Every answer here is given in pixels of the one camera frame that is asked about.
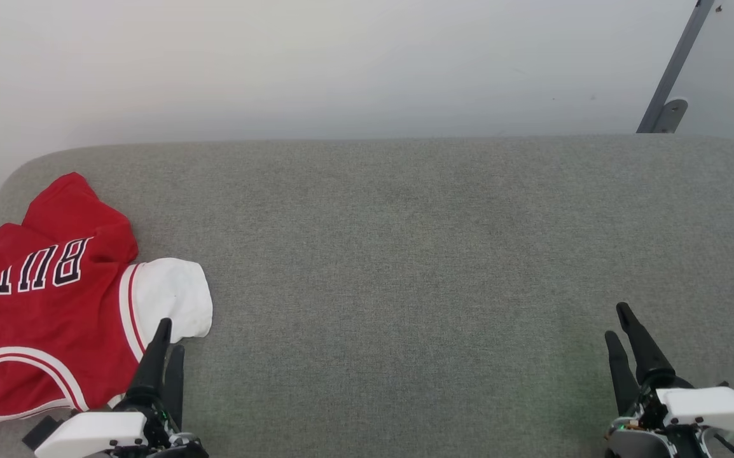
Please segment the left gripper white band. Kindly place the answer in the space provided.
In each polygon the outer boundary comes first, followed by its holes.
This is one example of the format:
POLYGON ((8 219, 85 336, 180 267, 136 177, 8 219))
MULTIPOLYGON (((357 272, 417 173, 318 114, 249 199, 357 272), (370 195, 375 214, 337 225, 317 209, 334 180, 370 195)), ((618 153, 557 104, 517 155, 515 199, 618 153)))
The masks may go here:
POLYGON ((165 367, 171 330, 172 320, 161 319, 127 397, 112 410, 76 413, 66 420, 47 415, 36 424, 35 456, 207 457, 201 439, 181 431, 184 346, 173 346, 165 367))

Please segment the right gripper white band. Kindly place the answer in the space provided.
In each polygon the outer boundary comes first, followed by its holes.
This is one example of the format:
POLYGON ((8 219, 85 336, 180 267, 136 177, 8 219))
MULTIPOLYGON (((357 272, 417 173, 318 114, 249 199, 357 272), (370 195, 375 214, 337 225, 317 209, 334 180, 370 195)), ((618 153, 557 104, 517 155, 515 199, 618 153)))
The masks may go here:
POLYGON ((628 354, 614 331, 605 332, 609 372, 619 417, 606 432, 607 457, 710 457, 718 441, 734 455, 734 389, 666 387, 675 369, 626 302, 616 305, 635 360, 635 380, 628 354))

